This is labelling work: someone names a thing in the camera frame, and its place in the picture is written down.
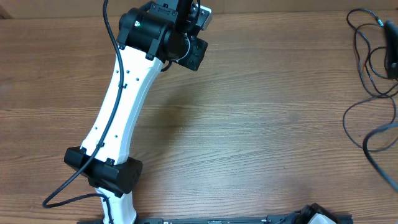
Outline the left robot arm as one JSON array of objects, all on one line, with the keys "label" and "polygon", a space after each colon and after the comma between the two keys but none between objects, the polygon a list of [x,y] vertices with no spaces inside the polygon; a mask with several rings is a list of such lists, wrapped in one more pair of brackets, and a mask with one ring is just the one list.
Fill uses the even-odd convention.
[{"label": "left robot arm", "polygon": [[212,10],[199,1],[149,1],[119,20],[114,71],[96,121],[64,161],[85,176],[101,199],[102,223],[134,223],[132,191],[142,162],[130,157],[134,126],[159,73],[173,63],[197,70],[208,44],[198,33]]}]

